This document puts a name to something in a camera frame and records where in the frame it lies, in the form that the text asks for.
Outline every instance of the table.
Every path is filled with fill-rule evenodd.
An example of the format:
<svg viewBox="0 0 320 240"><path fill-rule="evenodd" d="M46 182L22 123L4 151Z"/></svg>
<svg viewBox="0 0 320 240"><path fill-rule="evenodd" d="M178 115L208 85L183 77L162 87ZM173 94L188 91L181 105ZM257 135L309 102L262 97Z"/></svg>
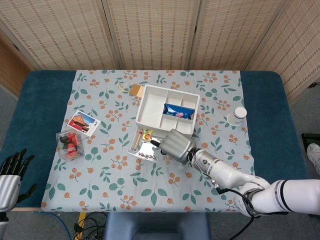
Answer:
<svg viewBox="0 0 320 240"><path fill-rule="evenodd" d="M55 139L47 136L60 131L74 77L74 71L44 70L30 73L24 82L0 152L2 160L22 148L30 152L32 149L32 154L37 156L30 164L21 191L28 190L33 183L38 188L18 207L41 205L56 150ZM242 71L241 79L255 174L269 182L307 178L280 76L267 71ZM34 124L25 125L25 121Z"/></svg>

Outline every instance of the blue cable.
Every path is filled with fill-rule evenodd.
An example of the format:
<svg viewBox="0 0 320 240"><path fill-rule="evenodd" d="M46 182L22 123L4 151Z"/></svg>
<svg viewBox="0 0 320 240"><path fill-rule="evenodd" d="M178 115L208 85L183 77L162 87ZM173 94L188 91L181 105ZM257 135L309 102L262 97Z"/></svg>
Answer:
<svg viewBox="0 0 320 240"><path fill-rule="evenodd" d="M55 215L55 214L53 214L53 213L50 213L50 212L34 211L33 213L35 213L35 214L44 214L44 215L55 216L55 217L56 217L57 219L59 219L59 221L63 224L64 229L65 229L66 233L68 234L69 240L72 240L66 224L64 223L64 221L62 221L62 219L61 219L60 217L58 217L57 215Z"/></svg>

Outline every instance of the gray carpet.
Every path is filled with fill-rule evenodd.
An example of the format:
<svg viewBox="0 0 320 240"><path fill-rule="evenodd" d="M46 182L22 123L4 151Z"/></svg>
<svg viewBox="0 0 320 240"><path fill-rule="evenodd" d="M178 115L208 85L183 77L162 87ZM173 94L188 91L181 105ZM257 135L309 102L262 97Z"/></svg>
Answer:
<svg viewBox="0 0 320 240"><path fill-rule="evenodd" d="M0 145L15 108L16 100L0 88ZM308 90L295 104L290 106L297 128L297 134L320 134L320 86ZM304 160L311 178L318 178L304 153ZM38 215L30 212L8 213L10 222L5 240L66 240L68 239L61 223L53 216ZM79 214L75 212L60 213L71 236L73 225ZM227 240L237 233L250 220L239 213L211 213L209 215L212 239ZM320 239L320 220L306 214L289 213L255 219L253 224L237 240L317 240Z"/></svg>

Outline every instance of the orange flower pattern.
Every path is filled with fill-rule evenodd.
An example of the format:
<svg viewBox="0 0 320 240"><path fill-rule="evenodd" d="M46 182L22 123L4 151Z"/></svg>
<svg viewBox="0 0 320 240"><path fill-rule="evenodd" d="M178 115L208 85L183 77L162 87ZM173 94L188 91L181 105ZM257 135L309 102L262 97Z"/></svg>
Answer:
<svg viewBox="0 0 320 240"><path fill-rule="evenodd" d="M101 120L82 136L85 156L65 161L55 153L41 203L65 212L236 212L232 192L219 195L211 179L171 156L152 162L128 154L137 130L141 99L122 91L156 85L200 95L193 139L199 148L235 169L254 174L246 120L231 126L227 116L244 106L239 71L79 70L75 74L64 130L76 110Z"/></svg>

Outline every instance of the green leaf pattern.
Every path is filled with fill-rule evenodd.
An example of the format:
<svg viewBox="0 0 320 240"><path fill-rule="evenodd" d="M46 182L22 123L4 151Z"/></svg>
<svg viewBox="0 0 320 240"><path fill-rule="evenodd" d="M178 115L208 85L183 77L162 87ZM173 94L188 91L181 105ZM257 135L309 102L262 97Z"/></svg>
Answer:
<svg viewBox="0 0 320 240"><path fill-rule="evenodd" d="M241 128L248 128L246 120L240 127L231 126L227 121L229 113L245 104L240 72L176 70L169 73L165 70L137 70L133 73L131 70L130 74L136 74L137 77L129 79L124 77L124 71L112 69L76 72L68 104L65 103L64 119L69 120L76 110L80 110L101 120L101 123L93 133L93 138L82 136L83 158L65 161L59 158L58 153L55 154L45 186L43 210L232 211L234 206L230 200L233 200L234 194L226 192L218 195L211 179L195 168L181 165L169 156L160 156L157 162L142 160L137 163L137 159L128 154L136 131L135 119L140 100L128 92L122 92L118 84L125 85L125 90L129 91L133 84L170 89L172 82L175 82L176 87L180 85L177 90L199 94L198 114L204 114L200 118L209 120L206 120L207 125L200 124L200 121L195 123L192 137L197 146L231 166L236 163L241 171L254 175L254 159L248 136L250 128L248 134L243 134ZM90 86L93 79L99 82L96 87ZM218 109L216 102L219 101L226 101L230 107ZM232 139L237 138L236 144L230 142L230 135ZM117 156L120 156L121 162L114 167L112 160ZM71 174L77 173L81 174L77 177L78 182L70 178ZM175 177L170 177L170 173L174 173ZM170 179L177 181L179 188L170 184ZM130 205L130 209L121 208L121 199L126 196L133 196L130 202L136 202Z"/></svg>

